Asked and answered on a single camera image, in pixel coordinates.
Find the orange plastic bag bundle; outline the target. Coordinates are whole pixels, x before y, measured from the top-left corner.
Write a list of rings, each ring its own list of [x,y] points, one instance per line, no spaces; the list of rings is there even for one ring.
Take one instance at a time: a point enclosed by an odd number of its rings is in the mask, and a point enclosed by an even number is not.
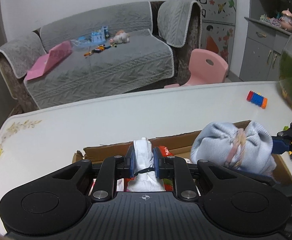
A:
[[[162,164],[160,165],[160,179],[164,183],[165,191],[172,192],[174,190],[174,170],[173,164],[166,161],[167,157],[174,157],[166,146],[159,146],[159,151],[162,155]]]

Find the small white bundle black band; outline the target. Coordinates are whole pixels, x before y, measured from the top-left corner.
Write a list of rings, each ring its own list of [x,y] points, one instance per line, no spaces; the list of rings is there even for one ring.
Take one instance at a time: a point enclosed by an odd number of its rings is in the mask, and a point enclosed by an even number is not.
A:
[[[161,192],[165,191],[164,182],[156,178],[152,143],[142,137],[134,140],[135,168],[134,177],[128,182],[129,192]]]

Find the light blue sock bundle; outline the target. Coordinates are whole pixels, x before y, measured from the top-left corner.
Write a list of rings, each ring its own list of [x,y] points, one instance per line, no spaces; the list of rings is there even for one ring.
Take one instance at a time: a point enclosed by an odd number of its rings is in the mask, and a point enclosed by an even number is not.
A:
[[[190,160],[271,177],[276,163],[271,155],[273,139],[265,128],[251,121],[246,128],[228,122],[212,122],[194,140]]]

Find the brown cardboard box tray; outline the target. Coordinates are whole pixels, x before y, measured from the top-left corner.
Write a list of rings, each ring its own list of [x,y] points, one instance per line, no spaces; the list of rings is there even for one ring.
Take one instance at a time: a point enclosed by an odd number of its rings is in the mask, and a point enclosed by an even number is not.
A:
[[[159,147],[162,156],[175,155],[177,157],[184,158],[187,163],[191,163],[190,150],[196,137],[200,134],[200,131],[194,131],[191,133],[184,133],[179,135],[173,135],[169,137],[158,137],[150,139],[152,147]],[[72,162],[78,162],[80,160],[89,159],[93,164],[101,163],[105,158],[114,156],[116,153],[125,156],[130,146],[133,146],[132,141],[96,146],[86,147],[84,151],[77,151],[73,155]],[[283,159],[278,156],[273,156],[276,163],[276,168],[271,174],[274,180],[283,186],[292,184],[292,175],[283,162]],[[173,182],[171,179],[162,179],[161,182],[156,183],[149,176],[143,176],[139,181],[135,182],[134,178],[120,179],[117,182],[117,190],[125,192],[151,192],[154,189],[162,189],[165,191],[173,190]]]

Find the red blue orange brick stick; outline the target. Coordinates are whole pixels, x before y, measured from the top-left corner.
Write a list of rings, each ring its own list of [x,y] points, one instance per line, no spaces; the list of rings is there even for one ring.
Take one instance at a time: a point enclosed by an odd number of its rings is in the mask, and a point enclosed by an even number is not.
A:
[[[246,100],[248,102],[265,109],[267,107],[268,99],[262,96],[261,94],[255,93],[252,90],[248,93]]]

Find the grey shelf cabinet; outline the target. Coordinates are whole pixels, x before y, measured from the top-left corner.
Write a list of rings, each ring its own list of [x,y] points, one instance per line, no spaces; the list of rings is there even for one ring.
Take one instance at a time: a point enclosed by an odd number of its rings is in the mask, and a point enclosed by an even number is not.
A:
[[[271,19],[278,20],[286,9],[292,13],[292,0],[250,0],[241,80],[278,80],[281,54],[291,32],[273,25]]]

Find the pink child chair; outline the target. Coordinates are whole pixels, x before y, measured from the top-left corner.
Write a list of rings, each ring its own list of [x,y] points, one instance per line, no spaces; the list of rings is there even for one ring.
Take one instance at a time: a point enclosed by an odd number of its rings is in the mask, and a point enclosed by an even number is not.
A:
[[[194,49],[190,55],[189,71],[190,79],[182,87],[224,83],[228,63],[217,53]]]

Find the pink mushroom figurine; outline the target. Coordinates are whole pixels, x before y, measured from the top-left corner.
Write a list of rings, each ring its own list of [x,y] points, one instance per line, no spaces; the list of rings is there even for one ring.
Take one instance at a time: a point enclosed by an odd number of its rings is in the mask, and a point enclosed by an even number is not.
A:
[[[283,10],[280,18],[280,24],[282,29],[292,31],[292,13],[289,9]]]

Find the grey covered sofa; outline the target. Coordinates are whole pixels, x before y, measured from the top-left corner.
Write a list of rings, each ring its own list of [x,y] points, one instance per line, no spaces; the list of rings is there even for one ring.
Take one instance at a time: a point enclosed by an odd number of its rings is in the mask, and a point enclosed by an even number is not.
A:
[[[191,52],[201,45],[202,6],[196,0],[133,2],[72,15],[0,47],[0,72],[23,111],[183,84]],[[56,45],[108,26],[102,45],[74,48],[42,77],[26,81],[37,59]],[[110,44],[120,30],[129,43]]]

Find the small plush toy on sofa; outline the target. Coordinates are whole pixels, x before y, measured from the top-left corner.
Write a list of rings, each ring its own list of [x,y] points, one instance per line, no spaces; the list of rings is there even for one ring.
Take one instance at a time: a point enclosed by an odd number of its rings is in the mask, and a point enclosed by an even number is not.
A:
[[[116,35],[110,39],[110,44],[122,44],[129,43],[129,33],[126,33],[123,30],[120,30],[116,33]]]

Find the decorated grey refrigerator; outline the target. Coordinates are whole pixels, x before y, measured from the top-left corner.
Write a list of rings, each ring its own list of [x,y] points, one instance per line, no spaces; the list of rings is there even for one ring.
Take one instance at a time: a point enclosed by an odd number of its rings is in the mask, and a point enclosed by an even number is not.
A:
[[[202,6],[201,48],[231,63],[233,53],[236,0],[196,0]]]

